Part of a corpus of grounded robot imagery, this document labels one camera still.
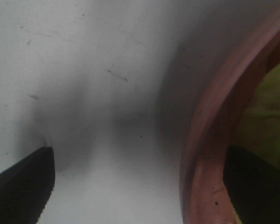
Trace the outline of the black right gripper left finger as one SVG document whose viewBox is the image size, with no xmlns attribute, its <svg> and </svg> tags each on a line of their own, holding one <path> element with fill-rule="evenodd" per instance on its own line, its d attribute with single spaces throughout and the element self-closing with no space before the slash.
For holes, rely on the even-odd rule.
<svg viewBox="0 0 280 224">
<path fill-rule="evenodd" d="M 0 173 L 0 224 L 36 224 L 55 185 L 51 147 L 41 147 Z"/>
</svg>

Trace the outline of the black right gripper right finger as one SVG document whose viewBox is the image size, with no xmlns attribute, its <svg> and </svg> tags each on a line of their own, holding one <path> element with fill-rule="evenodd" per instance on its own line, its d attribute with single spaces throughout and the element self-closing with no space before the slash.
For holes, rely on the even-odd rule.
<svg viewBox="0 0 280 224">
<path fill-rule="evenodd" d="M 280 224 L 280 170 L 248 150 L 229 146 L 224 184 L 244 224 Z"/>
</svg>

